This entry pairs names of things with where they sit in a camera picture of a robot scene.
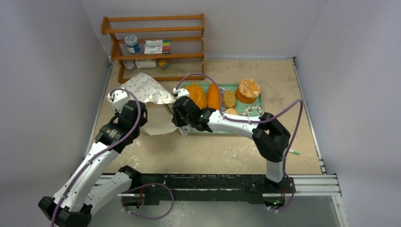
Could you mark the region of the white patterned paper bag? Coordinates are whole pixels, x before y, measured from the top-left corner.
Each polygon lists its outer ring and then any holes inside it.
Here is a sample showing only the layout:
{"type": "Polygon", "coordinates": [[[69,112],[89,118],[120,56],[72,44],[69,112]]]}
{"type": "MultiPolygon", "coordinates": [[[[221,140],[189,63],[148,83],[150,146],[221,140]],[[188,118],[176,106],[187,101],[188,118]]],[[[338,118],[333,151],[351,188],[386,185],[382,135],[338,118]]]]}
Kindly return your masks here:
{"type": "Polygon", "coordinates": [[[163,135],[177,129],[172,123],[173,114],[170,109],[175,97],[151,76],[141,72],[121,87],[146,105],[148,122],[141,126],[141,131],[148,135],[163,135]]]}

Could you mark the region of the long orange fake baguette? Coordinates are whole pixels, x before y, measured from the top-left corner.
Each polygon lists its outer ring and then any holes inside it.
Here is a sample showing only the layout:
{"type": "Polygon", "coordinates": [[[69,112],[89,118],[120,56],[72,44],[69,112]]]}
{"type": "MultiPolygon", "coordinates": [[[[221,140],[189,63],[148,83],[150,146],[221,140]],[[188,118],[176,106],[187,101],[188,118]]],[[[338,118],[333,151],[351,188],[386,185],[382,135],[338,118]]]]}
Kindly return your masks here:
{"type": "Polygon", "coordinates": [[[207,91],[207,107],[217,111],[220,109],[220,90],[214,83],[210,84],[207,91]]]}

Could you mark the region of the pale yellow fake bun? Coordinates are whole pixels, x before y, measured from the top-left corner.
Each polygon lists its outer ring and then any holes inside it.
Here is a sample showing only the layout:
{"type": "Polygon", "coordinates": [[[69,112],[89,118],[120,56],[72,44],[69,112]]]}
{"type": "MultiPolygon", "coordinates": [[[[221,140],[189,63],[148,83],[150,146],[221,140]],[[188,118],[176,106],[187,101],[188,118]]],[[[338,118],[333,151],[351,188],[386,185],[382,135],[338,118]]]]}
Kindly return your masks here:
{"type": "Polygon", "coordinates": [[[238,111],[234,108],[228,108],[225,110],[226,114],[231,114],[231,115],[239,115],[238,111]]]}

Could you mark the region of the small brown fake bread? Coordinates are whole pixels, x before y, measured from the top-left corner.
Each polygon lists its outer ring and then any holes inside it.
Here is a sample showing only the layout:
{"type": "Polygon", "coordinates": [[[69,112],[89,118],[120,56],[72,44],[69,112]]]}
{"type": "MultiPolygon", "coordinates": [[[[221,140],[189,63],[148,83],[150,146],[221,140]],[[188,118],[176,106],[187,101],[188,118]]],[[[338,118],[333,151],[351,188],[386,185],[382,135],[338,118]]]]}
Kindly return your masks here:
{"type": "Polygon", "coordinates": [[[228,90],[223,93],[223,106],[226,109],[235,108],[236,105],[236,97],[235,92],[228,90]]]}

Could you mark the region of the orange fake bread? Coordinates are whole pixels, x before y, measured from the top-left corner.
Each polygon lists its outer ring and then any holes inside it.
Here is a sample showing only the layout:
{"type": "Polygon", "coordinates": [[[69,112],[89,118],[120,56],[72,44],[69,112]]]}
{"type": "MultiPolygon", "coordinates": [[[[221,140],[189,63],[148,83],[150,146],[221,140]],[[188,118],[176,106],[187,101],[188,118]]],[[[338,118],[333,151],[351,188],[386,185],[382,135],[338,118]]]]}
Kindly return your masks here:
{"type": "Polygon", "coordinates": [[[252,104],[261,93],[261,86],[253,79],[243,79],[239,82],[235,91],[235,97],[238,101],[245,104],[252,104]]]}

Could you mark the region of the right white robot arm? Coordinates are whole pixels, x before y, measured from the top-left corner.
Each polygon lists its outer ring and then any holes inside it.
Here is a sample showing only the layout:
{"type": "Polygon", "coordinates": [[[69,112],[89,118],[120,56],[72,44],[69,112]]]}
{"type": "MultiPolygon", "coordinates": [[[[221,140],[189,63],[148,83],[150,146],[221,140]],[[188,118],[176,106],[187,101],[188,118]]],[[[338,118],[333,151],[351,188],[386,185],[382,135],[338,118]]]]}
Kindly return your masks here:
{"type": "Polygon", "coordinates": [[[284,186],[284,154],[290,132],[270,113],[245,117],[200,109],[189,97],[178,98],[172,106],[172,122],[177,127],[191,126],[198,131],[224,132],[252,140],[266,160],[266,188],[278,192],[284,186]]]}

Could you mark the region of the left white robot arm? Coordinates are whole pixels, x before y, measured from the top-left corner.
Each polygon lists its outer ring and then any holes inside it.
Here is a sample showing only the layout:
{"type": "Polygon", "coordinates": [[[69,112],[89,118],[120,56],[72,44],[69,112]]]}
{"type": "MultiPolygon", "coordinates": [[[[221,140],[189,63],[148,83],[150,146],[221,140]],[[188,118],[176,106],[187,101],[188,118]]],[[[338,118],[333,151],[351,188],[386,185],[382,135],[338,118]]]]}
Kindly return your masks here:
{"type": "Polygon", "coordinates": [[[96,182],[139,136],[140,127],[146,122],[145,104],[131,100],[100,129],[91,150],[70,179],[53,196],[44,196],[38,203],[52,226],[87,227],[93,216],[118,194],[140,190],[140,172],[130,166],[121,167],[100,186],[96,182]]]}

